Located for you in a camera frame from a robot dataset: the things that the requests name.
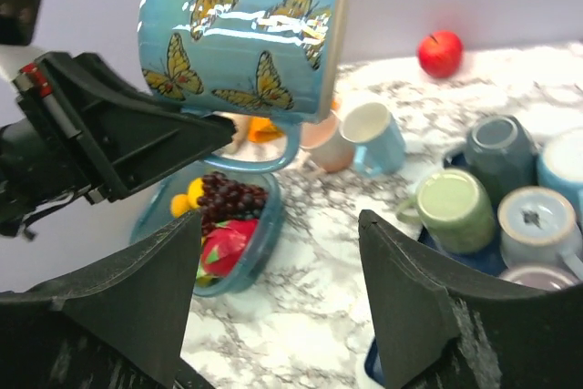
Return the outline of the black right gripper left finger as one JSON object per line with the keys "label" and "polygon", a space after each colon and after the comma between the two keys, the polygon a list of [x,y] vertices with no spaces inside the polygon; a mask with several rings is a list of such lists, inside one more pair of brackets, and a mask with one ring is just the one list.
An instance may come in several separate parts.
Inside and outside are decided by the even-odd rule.
{"label": "black right gripper left finger", "polygon": [[200,216],[26,292],[1,294],[4,388],[201,388],[180,357]]}

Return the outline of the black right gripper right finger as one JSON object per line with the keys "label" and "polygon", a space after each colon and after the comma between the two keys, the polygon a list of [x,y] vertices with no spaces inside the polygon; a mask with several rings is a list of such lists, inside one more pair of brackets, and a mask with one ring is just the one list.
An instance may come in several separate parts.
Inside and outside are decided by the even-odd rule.
{"label": "black right gripper right finger", "polygon": [[409,238],[372,210],[359,245],[388,388],[579,388],[582,288],[505,282]]}

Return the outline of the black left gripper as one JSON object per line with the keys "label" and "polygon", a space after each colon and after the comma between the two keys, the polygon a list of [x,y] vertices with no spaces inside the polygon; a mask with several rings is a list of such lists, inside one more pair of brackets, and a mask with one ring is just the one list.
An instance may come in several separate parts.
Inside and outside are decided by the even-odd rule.
{"label": "black left gripper", "polygon": [[24,119],[1,129],[1,234],[97,191],[127,198],[230,143],[233,122],[182,113],[94,53],[49,52],[4,74]]}

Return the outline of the blue butterfly mug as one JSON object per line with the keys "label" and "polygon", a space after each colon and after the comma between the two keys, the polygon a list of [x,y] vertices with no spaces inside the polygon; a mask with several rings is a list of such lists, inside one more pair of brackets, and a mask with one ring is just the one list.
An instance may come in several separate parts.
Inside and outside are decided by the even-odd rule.
{"label": "blue butterfly mug", "polygon": [[141,0],[138,53],[158,98],[197,114],[267,118],[286,136],[281,156],[208,156],[220,169],[267,173],[295,158],[305,122],[326,119],[347,0]]}

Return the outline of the light blue hexagonal mug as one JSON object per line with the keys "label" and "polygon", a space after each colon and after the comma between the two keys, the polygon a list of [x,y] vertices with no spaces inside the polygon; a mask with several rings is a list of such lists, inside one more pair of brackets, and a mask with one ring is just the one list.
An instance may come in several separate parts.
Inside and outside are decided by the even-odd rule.
{"label": "light blue hexagonal mug", "polygon": [[404,165],[404,138],[385,104],[373,101],[352,108],[343,118],[340,132],[355,146],[357,173],[375,178],[393,174]]}

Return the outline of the pink mug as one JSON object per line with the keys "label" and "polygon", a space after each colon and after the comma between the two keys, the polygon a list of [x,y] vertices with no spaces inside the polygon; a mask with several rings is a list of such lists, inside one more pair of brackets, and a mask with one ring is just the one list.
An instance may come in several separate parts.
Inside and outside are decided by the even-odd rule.
{"label": "pink mug", "polygon": [[351,167],[354,145],[340,132],[341,120],[334,111],[318,124],[302,125],[301,165],[309,166],[312,175],[337,173]]}

